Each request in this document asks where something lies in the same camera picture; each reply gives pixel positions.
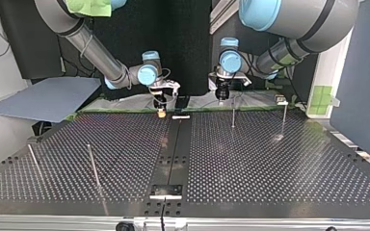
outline metal bracket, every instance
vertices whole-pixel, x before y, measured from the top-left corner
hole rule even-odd
[[[157,200],[182,199],[182,189],[181,185],[154,185],[149,198]]]

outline gray panel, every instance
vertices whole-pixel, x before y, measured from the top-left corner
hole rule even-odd
[[[331,124],[370,154],[370,1],[361,4]]]
[[[59,123],[99,86],[100,81],[93,78],[46,79],[0,102],[0,115]]]
[[[78,116],[34,147],[38,166],[27,152],[0,166],[0,213],[143,215],[157,160],[169,147],[169,125],[154,114]]]
[[[301,112],[193,114],[181,216],[370,218],[370,164]]]

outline end effector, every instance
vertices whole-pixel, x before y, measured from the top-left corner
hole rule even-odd
[[[154,97],[154,107],[158,110],[158,115],[165,117],[167,104],[170,102],[167,102],[164,90],[171,90],[172,97],[175,99],[181,87],[175,81],[167,79],[170,74],[169,69],[162,67],[159,53],[157,51],[147,51],[143,54],[143,64],[132,66],[129,69],[125,68],[122,78],[129,81],[129,88],[139,84],[147,86]],[[110,90],[117,89],[117,83],[110,80],[110,78],[105,78],[105,83]]]
[[[251,80],[243,72],[244,57],[238,48],[239,40],[237,38],[223,38],[221,41],[219,65],[210,75],[217,87],[215,95],[220,101],[229,98],[229,86],[232,81],[240,80],[245,87],[251,85]]]

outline black backdrop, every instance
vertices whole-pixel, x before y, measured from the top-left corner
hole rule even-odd
[[[109,51],[127,66],[142,63],[142,54],[157,50],[163,67],[172,71],[171,79],[181,84],[181,95],[208,92],[211,37],[211,0],[129,0],[110,18],[96,18],[94,33]],[[118,99],[140,92],[108,90],[107,98]]]

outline green tape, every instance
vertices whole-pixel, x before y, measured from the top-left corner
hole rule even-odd
[[[315,86],[308,113],[310,115],[325,116],[331,104],[331,94],[331,86]]]

